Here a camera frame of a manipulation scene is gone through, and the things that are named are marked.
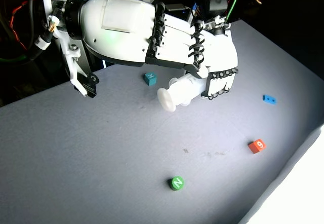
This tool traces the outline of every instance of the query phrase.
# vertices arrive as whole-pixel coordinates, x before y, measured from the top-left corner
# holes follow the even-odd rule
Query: white cylinder
[[[173,83],[170,83],[167,90],[160,88],[157,91],[157,98],[167,111],[175,111],[176,106],[188,104],[187,102],[199,96],[206,89],[207,78],[197,79],[189,73],[178,78],[177,81],[172,80]]]

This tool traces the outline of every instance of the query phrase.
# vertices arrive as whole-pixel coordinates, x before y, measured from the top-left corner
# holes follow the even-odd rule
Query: green round block
[[[176,176],[171,179],[171,189],[172,190],[181,190],[184,186],[184,180],[180,176]]]

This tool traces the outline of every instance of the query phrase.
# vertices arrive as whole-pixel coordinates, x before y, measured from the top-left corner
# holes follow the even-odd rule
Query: green wire
[[[27,56],[26,55],[20,55],[19,57],[17,58],[12,58],[12,59],[5,59],[5,58],[0,58],[0,62],[7,62],[7,63],[10,63],[10,62],[17,62],[17,61],[21,61],[21,60],[24,60],[26,59]]]
[[[229,18],[229,16],[230,16],[231,13],[232,13],[232,10],[234,9],[235,4],[236,4],[236,0],[234,0],[231,9],[230,9],[229,12],[228,12],[228,15],[227,15],[227,17],[226,17],[226,21],[228,21],[228,18]]]

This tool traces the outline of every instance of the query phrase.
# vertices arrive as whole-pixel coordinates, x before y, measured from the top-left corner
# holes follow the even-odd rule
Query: screw
[[[70,48],[71,48],[71,50],[77,50],[78,49],[78,47],[76,46],[76,44],[71,44]]]

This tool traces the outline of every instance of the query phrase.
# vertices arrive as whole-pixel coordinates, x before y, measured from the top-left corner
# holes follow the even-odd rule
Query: dark background
[[[162,0],[192,7],[195,0]],[[229,22],[242,19],[324,79],[323,0],[237,0]],[[93,71],[102,62],[87,54]],[[0,67],[0,106],[68,81],[54,43],[33,63]]]

